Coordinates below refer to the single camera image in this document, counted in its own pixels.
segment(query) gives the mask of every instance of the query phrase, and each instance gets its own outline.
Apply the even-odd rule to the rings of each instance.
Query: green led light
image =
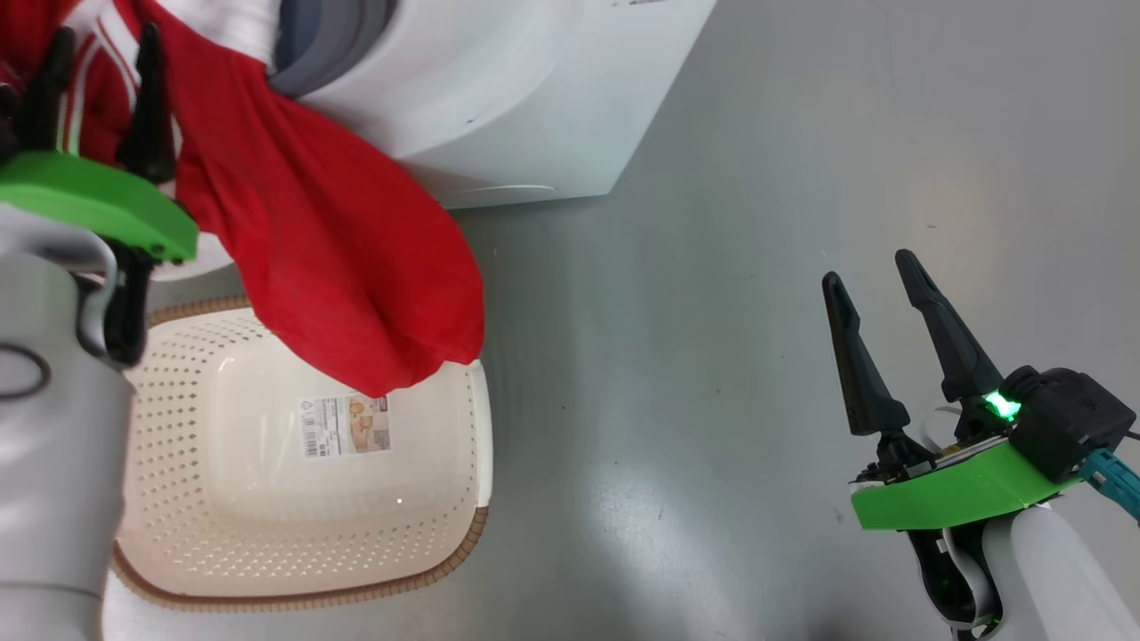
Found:
[[[1005,397],[997,392],[993,392],[986,397],[986,403],[993,409],[994,414],[997,414],[1002,419],[1009,422],[1013,422],[1017,419],[1017,413],[1021,409],[1020,403],[1013,403],[1012,400],[1007,400]]]

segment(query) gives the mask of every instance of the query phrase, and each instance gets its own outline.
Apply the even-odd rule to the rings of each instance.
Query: black ring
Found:
[[[0,391],[0,400],[19,400],[21,398],[27,398],[28,396],[34,396],[39,393],[43,388],[48,387],[48,382],[51,381],[51,366],[48,365],[48,362],[44,360],[43,357],[27,349],[26,347],[21,347],[18,344],[11,344],[11,343],[0,343],[0,352],[5,351],[27,357],[28,360],[34,363],[40,368],[40,380],[34,386],[23,391],[9,392],[9,393]]]

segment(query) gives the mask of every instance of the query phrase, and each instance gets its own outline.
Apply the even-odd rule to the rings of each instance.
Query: white cable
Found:
[[[962,415],[962,409],[960,407],[954,407],[953,405],[943,405],[942,407],[935,407],[934,411],[942,412],[944,414],[953,414],[955,416]],[[922,444],[922,447],[926,447],[930,452],[936,452],[936,453],[942,452],[947,446],[938,445],[937,443],[935,443],[933,438],[930,438],[930,432],[927,431],[927,420],[929,420],[929,417],[930,415],[928,414],[926,417],[919,421],[919,441]]]

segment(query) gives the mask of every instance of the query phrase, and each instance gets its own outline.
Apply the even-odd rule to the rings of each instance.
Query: gray floor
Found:
[[[901,246],[999,367],[1140,407],[1138,31],[1132,0],[720,0],[612,195],[459,216],[497,448],[472,559],[271,616],[112,581],[107,640],[944,638],[902,535],[852,513],[874,444],[847,435],[820,277],[917,419],[940,374]],[[1140,530],[1084,488],[1056,504],[1140,612]]]

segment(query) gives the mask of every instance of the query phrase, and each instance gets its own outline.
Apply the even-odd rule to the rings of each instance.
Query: robotic arm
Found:
[[[74,39],[62,30],[10,119],[0,117],[0,639],[99,639],[123,512],[146,289],[194,257],[197,228],[155,187],[173,173],[157,33],[119,149],[128,170],[54,151]]]
[[[850,484],[863,529],[906,534],[955,639],[1140,640],[1092,553],[1047,504],[1084,478],[1135,505],[1135,474],[1112,454],[1135,413],[1088,374],[1021,367],[1003,380],[918,258],[899,250],[895,261],[935,343],[943,393],[962,414],[945,449],[907,437],[910,416],[860,338],[842,281],[824,276],[850,432],[879,435],[878,461]]]

